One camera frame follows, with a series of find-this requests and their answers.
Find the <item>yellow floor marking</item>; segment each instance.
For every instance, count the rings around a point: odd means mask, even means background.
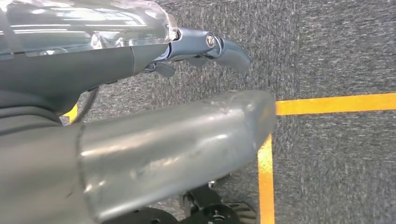
[[[76,105],[74,105],[74,107],[71,111],[67,112],[63,116],[69,117],[69,122],[72,123],[74,121],[74,119],[77,117],[77,113],[78,113],[78,108],[77,108],[77,104],[76,104]]]
[[[396,92],[276,102],[277,115],[396,110]]]
[[[274,180],[272,175],[272,136],[269,135],[258,155],[260,224],[275,223]]]
[[[396,93],[345,97],[311,98],[276,102],[277,115],[321,114],[396,110]],[[275,223],[272,139],[268,137],[258,152],[260,224]]]

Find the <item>metal screw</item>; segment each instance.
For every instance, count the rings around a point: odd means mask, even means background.
[[[209,47],[214,46],[214,36],[213,35],[208,35],[206,36],[206,43],[208,44]]]

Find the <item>gray metal tube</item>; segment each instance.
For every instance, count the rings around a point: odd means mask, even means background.
[[[87,125],[0,119],[0,223],[98,224],[226,175],[255,159],[274,106],[241,91]]]
[[[246,165],[275,120],[269,93],[233,91],[86,125],[79,164],[95,219],[106,221]]]

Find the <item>gray carpet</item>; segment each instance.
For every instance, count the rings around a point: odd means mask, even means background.
[[[238,74],[176,64],[170,79],[142,74],[101,88],[86,121],[221,94],[271,91],[277,99],[396,91],[393,0],[159,0],[181,26],[243,44],[254,59]],[[396,112],[279,117],[274,133],[278,224],[396,223]],[[258,210],[257,164],[220,187]],[[182,218],[174,198],[156,205]]]

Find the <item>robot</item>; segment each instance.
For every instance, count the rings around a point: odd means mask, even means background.
[[[0,2],[0,223],[254,223],[208,182],[255,159],[275,125],[265,91],[230,91],[126,117],[63,126],[85,91],[168,63],[250,58],[212,32],[180,28],[144,0]],[[146,207],[180,194],[187,218]]]

